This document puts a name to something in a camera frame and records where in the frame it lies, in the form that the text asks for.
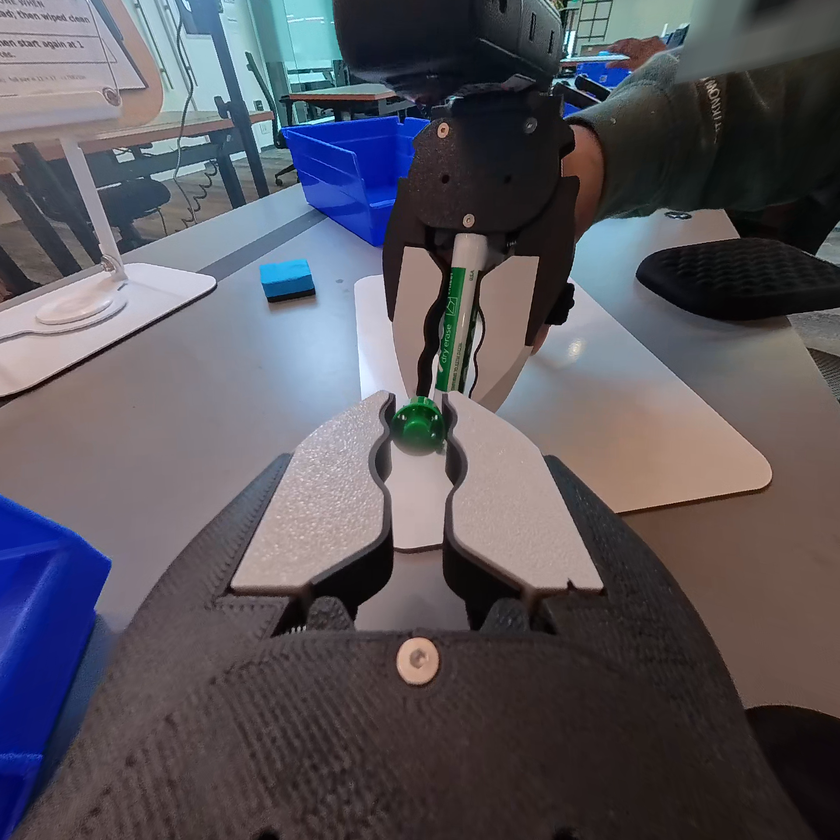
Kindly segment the white whiteboard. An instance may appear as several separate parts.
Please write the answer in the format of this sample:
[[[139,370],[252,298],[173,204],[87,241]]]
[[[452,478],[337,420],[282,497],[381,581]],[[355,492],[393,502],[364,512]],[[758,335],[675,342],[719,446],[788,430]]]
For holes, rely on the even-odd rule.
[[[381,275],[353,288],[362,397],[407,402]],[[761,490],[768,460],[582,288],[570,320],[554,327],[506,401],[477,415],[479,436],[515,427],[562,461],[616,513],[645,511]],[[399,552],[439,548],[452,485],[445,455],[392,455],[393,542]]]

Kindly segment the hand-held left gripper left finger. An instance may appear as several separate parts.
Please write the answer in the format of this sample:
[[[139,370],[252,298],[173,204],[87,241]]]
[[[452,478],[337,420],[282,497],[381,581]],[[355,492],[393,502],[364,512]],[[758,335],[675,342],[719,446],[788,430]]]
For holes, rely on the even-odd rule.
[[[375,392],[296,448],[231,580],[238,595],[368,601],[392,576],[389,422]]]

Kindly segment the black office chair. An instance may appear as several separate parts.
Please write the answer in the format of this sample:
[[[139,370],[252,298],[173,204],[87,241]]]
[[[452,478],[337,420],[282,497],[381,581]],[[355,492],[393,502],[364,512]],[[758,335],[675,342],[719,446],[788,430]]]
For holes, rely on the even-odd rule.
[[[110,226],[119,231],[117,247],[122,254],[150,242],[134,223],[156,214],[172,197],[164,183],[149,176],[99,188],[98,195]]]

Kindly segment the wooden background desk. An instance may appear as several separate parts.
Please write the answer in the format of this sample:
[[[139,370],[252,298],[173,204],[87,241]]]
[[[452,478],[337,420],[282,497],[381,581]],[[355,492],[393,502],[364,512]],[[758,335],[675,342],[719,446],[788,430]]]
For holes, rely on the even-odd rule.
[[[351,121],[357,117],[387,117],[406,112],[413,106],[410,101],[380,83],[356,83],[292,92],[286,99],[291,103],[303,102],[314,108],[331,111],[337,122]]]
[[[152,122],[135,129],[100,133],[80,142],[97,187],[179,169],[215,163],[233,208],[245,205],[245,195],[232,156],[245,148],[231,119],[218,112],[189,111],[184,124],[181,113],[163,112]]]

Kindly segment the black textured pad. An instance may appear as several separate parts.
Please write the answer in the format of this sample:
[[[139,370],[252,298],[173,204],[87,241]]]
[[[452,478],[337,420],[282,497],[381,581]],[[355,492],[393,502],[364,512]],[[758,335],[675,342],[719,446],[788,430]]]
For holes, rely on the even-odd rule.
[[[775,776],[814,834],[839,838],[839,720],[793,706],[747,709]]]

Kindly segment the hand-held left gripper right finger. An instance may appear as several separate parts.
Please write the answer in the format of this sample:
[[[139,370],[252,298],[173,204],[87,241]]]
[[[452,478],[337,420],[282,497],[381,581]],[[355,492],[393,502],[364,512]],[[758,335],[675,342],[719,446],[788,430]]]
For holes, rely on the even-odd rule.
[[[446,394],[444,409],[452,483],[444,546],[525,599],[601,593],[602,578],[537,445],[464,394]]]

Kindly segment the black metal pole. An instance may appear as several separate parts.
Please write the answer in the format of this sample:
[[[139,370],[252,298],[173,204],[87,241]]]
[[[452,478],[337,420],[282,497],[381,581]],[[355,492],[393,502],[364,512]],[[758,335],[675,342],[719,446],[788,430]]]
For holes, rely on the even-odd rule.
[[[239,86],[235,64],[230,54],[224,26],[218,10],[217,1],[195,1],[192,9],[202,19],[202,27],[211,36],[219,66],[221,68],[227,88],[227,115],[232,120],[243,141],[250,172],[253,176],[255,189],[260,198],[267,197],[270,189],[266,174],[259,156],[253,126],[241,88]]]

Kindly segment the green dry erase marker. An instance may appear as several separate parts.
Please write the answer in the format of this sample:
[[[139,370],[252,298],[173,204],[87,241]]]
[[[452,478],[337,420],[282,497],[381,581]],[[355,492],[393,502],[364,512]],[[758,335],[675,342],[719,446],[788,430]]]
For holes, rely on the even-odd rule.
[[[455,237],[434,383],[438,406],[445,393],[465,390],[478,313],[477,290],[488,250],[487,236]]]

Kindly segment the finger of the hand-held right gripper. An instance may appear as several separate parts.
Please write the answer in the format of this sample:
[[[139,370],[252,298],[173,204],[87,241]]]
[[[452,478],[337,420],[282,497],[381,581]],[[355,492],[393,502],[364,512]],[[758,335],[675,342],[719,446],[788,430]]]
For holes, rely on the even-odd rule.
[[[530,356],[526,335],[538,266],[536,256],[511,256],[480,282],[484,328],[469,394],[479,404],[504,403]]]
[[[408,396],[431,396],[434,357],[449,286],[449,269],[420,247],[406,247],[395,297],[392,334]]]

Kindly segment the green marker cap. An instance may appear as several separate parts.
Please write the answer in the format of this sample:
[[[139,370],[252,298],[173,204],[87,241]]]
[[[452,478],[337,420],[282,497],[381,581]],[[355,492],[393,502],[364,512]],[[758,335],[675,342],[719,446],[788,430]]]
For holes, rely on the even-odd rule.
[[[434,399],[418,395],[395,412],[391,420],[392,441],[404,453],[426,456],[441,452],[447,439],[447,424]]]

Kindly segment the blue whiteboard eraser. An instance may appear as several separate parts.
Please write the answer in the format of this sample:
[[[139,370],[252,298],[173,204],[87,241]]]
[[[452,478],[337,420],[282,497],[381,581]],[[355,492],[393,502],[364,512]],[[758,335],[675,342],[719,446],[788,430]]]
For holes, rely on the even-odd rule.
[[[268,303],[314,298],[317,294],[306,259],[291,259],[259,267],[259,280]]]

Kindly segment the person's right forearm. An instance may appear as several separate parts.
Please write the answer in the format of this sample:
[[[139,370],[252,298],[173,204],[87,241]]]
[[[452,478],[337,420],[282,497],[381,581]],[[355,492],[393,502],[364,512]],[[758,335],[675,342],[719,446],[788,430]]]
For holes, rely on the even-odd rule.
[[[677,81],[678,51],[636,69],[600,105],[581,112],[605,163],[595,222],[663,207],[735,207],[746,174],[728,138],[727,75]]]

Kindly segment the grey mesh chair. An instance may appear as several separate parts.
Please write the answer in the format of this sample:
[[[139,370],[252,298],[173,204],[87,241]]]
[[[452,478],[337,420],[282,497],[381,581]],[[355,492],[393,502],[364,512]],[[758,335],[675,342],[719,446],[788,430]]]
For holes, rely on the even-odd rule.
[[[839,356],[814,348],[807,348],[807,351],[831,391],[831,394],[839,402]]]

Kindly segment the white stand with base plate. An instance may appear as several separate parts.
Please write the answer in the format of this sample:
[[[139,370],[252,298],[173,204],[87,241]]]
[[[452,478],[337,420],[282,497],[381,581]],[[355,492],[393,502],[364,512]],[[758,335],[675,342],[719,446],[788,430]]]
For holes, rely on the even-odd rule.
[[[217,287],[204,274],[125,265],[78,142],[60,144],[98,238],[100,268],[2,309],[2,398],[30,391]]]

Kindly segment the black honeycomb pad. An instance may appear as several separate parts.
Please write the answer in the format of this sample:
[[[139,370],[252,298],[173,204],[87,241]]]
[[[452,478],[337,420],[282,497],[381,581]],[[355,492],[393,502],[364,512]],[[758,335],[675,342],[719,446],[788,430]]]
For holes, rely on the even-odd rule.
[[[839,268],[779,241],[734,238],[666,248],[636,279],[678,309],[718,321],[754,321],[839,307]]]

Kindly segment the blue plastic bin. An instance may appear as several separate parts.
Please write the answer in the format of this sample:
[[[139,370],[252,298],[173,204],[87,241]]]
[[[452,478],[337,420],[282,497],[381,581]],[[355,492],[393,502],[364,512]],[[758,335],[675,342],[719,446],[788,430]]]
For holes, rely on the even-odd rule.
[[[75,532],[1,497],[1,838],[32,794],[111,567]]]
[[[392,115],[310,122],[283,129],[308,203],[374,247],[381,247],[425,119]]]

